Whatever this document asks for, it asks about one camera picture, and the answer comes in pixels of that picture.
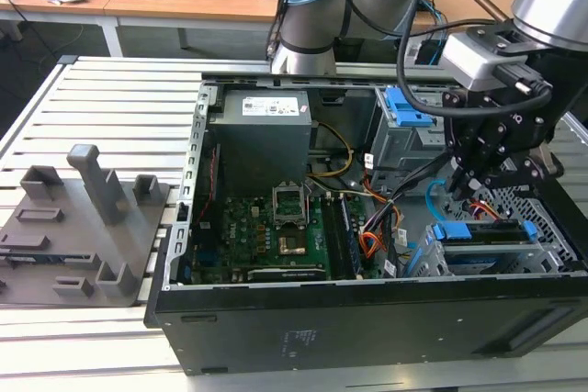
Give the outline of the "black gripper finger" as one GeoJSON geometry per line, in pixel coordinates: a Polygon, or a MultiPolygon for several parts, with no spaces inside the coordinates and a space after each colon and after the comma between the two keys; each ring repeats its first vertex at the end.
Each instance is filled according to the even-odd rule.
{"type": "Polygon", "coordinates": [[[444,132],[450,165],[446,190],[456,201],[469,199],[488,180],[487,144],[484,138],[486,117],[445,118],[444,132]]]}
{"type": "Polygon", "coordinates": [[[564,166],[547,144],[503,158],[497,167],[475,173],[473,179],[489,189],[536,185],[564,175],[564,166]]]}

